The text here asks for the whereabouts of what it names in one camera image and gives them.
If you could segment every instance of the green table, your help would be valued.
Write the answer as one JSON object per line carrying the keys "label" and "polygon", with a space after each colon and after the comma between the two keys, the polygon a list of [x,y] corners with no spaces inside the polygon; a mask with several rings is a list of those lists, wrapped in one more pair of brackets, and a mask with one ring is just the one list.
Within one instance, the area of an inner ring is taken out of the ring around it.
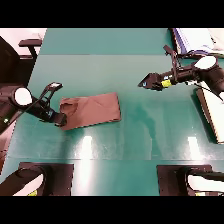
{"label": "green table", "polygon": [[[69,38],[64,37],[66,46],[72,46],[72,30],[64,30],[70,32]],[[50,37],[54,34],[54,41],[58,40],[61,32],[47,31],[29,84],[32,94],[39,96],[53,81],[63,83],[51,101],[58,110],[62,97],[115,91],[122,120],[61,131],[24,114],[16,124],[0,181],[22,161],[74,163],[72,195],[158,195],[157,164],[209,163],[214,170],[224,171],[224,147],[215,144],[194,87],[179,84],[162,92],[137,87],[149,72],[170,70],[169,57],[159,50],[157,55],[137,55],[136,46],[129,52],[124,49],[123,55],[111,55],[113,40],[107,55],[94,54],[98,49],[93,46],[83,51],[94,55],[63,55],[59,43],[59,55],[50,55],[54,52]],[[102,31],[92,32],[101,36]],[[144,38],[136,39],[136,45]]]}

